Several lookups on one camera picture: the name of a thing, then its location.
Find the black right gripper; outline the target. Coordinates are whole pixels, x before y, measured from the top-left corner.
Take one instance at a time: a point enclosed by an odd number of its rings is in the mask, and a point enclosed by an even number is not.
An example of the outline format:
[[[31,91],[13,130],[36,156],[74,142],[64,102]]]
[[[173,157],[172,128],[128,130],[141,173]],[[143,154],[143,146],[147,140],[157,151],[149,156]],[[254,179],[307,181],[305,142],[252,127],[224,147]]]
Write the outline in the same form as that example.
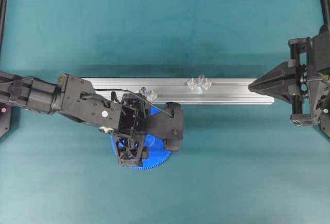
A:
[[[282,62],[254,80],[249,91],[292,103],[291,120],[297,126],[329,122],[329,26],[322,25],[319,34],[312,38],[291,39],[288,45],[289,62]],[[292,75],[299,90],[292,96],[285,87],[262,86]]]

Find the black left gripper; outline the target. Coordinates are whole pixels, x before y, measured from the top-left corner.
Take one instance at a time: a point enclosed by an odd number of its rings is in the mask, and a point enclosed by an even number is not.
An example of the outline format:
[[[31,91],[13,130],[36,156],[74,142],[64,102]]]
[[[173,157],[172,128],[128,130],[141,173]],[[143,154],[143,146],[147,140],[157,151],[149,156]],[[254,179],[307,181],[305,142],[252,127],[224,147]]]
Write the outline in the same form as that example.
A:
[[[112,133],[115,152],[120,166],[142,167],[149,157],[145,146],[147,133],[132,133],[139,129],[139,118],[146,114],[140,105],[132,107],[114,102],[97,94],[92,84],[74,75],[58,77],[61,92],[58,113],[78,123],[88,124]]]

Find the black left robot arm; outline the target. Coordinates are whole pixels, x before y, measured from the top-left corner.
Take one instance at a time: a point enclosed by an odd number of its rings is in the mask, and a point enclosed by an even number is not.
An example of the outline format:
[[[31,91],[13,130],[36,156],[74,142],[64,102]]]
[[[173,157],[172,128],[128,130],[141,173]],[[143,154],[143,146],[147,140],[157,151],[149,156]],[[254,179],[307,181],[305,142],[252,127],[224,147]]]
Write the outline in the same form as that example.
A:
[[[77,123],[95,126],[113,136],[121,166],[143,166],[149,150],[142,121],[150,106],[142,95],[124,94],[118,100],[96,93],[90,81],[63,74],[52,84],[34,76],[21,77],[1,72],[1,102],[35,113],[58,113]]]

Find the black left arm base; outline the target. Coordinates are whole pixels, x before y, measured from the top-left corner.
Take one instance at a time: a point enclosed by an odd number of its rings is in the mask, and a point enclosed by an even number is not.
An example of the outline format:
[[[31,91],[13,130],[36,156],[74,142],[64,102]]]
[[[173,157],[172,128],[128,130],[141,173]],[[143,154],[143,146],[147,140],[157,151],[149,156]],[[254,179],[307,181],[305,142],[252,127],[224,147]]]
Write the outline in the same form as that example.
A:
[[[12,107],[1,103],[0,111],[0,137],[3,138],[11,128]]]

